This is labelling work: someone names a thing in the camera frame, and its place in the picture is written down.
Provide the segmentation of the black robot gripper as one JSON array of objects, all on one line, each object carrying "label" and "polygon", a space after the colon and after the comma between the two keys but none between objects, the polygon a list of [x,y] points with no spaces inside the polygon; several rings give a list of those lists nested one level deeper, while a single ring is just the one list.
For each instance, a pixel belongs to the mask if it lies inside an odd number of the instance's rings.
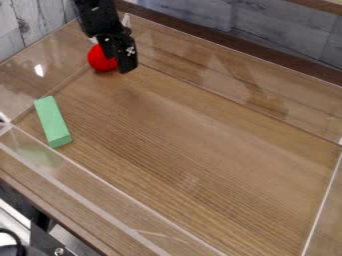
[{"label": "black robot gripper", "polygon": [[122,24],[115,0],[73,0],[85,34],[98,39],[105,56],[118,60],[122,74],[138,67],[138,49],[131,29]]}]

